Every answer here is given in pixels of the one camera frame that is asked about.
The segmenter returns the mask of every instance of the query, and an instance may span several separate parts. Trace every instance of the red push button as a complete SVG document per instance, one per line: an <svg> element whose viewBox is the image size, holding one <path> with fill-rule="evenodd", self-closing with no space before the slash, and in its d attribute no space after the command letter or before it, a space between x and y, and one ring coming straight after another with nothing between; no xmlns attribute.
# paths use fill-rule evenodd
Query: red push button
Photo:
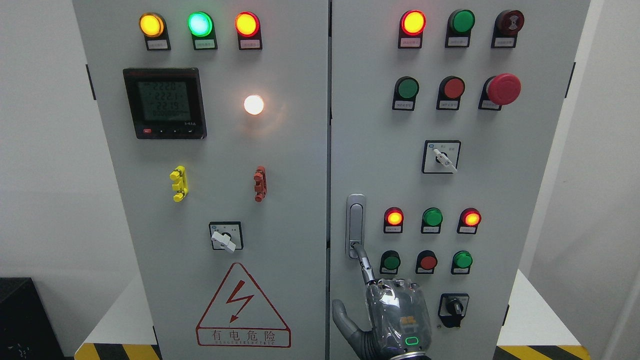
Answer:
<svg viewBox="0 0 640 360"><path fill-rule="evenodd" d="M452 78L444 85L444 95L450 99L457 99L465 92L465 83L461 79Z"/></svg>
<svg viewBox="0 0 640 360"><path fill-rule="evenodd" d="M494 104L508 105L520 95L522 84L513 74L500 74L493 78L486 87L486 94Z"/></svg>
<svg viewBox="0 0 640 360"><path fill-rule="evenodd" d="M495 26L503 35L512 37L522 30L524 15L519 10L505 10L495 19Z"/></svg>
<svg viewBox="0 0 640 360"><path fill-rule="evenodd" d="M438 260L433 256L425 256L420 260L420 267L425 270L432 270L438 264Z"/></svg>

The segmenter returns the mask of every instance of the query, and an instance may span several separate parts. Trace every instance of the illuminated light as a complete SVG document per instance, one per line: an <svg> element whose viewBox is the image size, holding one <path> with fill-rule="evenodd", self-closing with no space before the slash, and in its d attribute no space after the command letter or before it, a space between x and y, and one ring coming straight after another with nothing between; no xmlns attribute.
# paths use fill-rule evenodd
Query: illuminated light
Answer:
<svg viewBox="0 0 640 360"><path fill-rule="evenodd" d="M140 17L140 30L150 38L157 38L164 33L164 20L156 13L144 13Z"/></svg>
<svg viewBox="0 0 640 360"><path fill-rule="evenodd" d="M418 338L416 338L415 336L412 336L411 338L406 338L404 343L407 344L408 346L412 347L414 345L418 345L420 343L420 340Z"/></svg>
<svg viewBox="0 0 640 360"><path fill-rule="evenodd" d="M251 115L258 115L264 110L264 100L260 95L249 95L244 100L244 109Z"/></svg>
<svg viewBox="0 0 640 360"><path fill-rule="evenodd" d="M480 220L482 220L482 218L480 217L480 213L473 210L465 213L462 216L462 221L466 226L476 226L477 224L480 224Z"/></svg>
<svg viewBox="0 0 640 360"><path fill-rule="evenodd" d="M260 29L260 20L251 12L241 12L236 17L236 30L244 37L252 37Z"/></svg>
<svg viewBox="0 0 640 360"><path fill-rule="evenodd" d="M402 20L400 20L400 25L405 34L415 36L424 31L424 27L427 25L427 18L422 11L410 10L404 13Z"/></svg>
<svg viewBox="0 0 640 360"><path fill-rule="evenodd" d="M187 26L194 36L206 37L213 30L213 21L211 17L204 12L195 12L189 15Z"/></svg>
<svg viewBox="0 0 640 360"><path fill-rule="evenodd" d="M387 222L389 225L396 226L402 223L403 215L400 211L394 210L387 214Z"/></svg>

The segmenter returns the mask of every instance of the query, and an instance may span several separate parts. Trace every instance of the red indicator light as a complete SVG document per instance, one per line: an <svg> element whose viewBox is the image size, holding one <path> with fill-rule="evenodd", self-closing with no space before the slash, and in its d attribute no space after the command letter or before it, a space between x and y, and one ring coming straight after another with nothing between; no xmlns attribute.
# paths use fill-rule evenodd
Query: red indicator light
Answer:
<svg viewBox="0 0 640 360"><path fill-rule="evenodd" d="M397 226L402 224L404 220L404 216L402 211L398 208L390 208L387 210L387 214L385 215L385 220L391 226Z"/></svg>
<svg viewBox="0 0 640 360"><path fill-rule="evenodd" d="M241 12L236 17L237 32L247 38L250 38L260 30L260 20L252 12Z"/></svg>
<svg viewBox="0 0 640 360"><path fill-rule="evenodd" d="M427 25L427 18L420 10L409 10L402 16L400 27L405 34L415 36L424 31Z"/></svg>
<svg viewBox="0 0 640 360"><path fill-rule="evenodd" d="M478 210L469 210L466 213L462 214L462 222L465 223L466 226L477 226L480 224L482 217L480 216L480 212Z"/></svg>

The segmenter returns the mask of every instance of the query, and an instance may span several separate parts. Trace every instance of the high voltage warning triangle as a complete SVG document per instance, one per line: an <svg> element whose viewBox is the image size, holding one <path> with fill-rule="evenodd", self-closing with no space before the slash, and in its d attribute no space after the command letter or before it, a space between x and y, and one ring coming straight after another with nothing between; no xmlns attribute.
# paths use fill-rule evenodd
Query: high voltage warning triangle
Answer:
<svg viewBox="0 0 640 360"><path fill-rule="evenodd" d="M291 330L253 276L233 263L196 327L198 345L291 347Z"/></svg>

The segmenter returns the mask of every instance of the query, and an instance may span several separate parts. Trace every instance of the white indicator light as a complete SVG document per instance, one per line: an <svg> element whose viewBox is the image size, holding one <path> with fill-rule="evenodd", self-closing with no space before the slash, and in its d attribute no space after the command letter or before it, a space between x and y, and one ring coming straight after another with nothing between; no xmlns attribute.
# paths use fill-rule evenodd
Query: white indicator light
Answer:
<svg viewBox="0 0 640 360"><path fill-rule="evenodd" d="M264 100L260 95L249 95L244 100L244 109L251 115L258 115L264 110Z"/></svg>

